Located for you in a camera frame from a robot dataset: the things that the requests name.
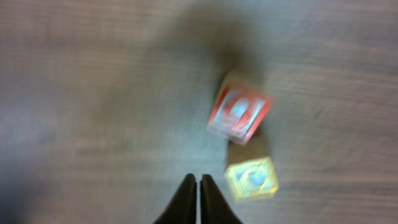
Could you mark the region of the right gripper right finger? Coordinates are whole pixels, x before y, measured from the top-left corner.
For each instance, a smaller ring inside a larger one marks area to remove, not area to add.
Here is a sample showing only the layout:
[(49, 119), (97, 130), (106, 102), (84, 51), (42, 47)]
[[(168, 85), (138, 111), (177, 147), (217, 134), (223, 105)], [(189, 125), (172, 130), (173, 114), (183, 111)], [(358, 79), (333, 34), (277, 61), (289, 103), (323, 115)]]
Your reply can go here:
[(200, 181), (201, 224), (243, 224), (229, 207), (210, 174)]

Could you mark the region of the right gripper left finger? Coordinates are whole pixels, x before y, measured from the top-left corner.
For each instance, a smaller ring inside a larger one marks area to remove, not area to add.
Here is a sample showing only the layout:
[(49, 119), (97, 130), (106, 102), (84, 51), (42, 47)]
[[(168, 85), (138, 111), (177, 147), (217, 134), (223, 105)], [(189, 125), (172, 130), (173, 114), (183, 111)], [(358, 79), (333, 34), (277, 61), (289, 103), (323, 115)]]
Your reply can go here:
[(196, 221), (197, 182), (193, 174), (187, 174), (154, 224), (196, 224)]

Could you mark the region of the white block blue side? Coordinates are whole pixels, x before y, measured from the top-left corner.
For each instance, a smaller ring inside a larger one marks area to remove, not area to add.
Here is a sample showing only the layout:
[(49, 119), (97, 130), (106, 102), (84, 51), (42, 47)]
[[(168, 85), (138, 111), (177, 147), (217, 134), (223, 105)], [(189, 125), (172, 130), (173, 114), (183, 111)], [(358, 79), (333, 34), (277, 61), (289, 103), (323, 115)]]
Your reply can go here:
[(279, 189), (270, 157), (252, 159), (226, 168), (224, 177), (236, 202), (271, 198)]

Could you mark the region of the white block green edge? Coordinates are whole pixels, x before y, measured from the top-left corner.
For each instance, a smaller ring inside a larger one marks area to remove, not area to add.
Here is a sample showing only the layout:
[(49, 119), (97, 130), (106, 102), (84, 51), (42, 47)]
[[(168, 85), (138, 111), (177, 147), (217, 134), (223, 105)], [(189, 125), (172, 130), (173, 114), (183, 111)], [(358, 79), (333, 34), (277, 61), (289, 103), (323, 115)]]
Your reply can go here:
[(235, 70), (224, 76), (215, 96), (207, 127), (209, 130), (245, 145), (256, 132), (273, 103)]

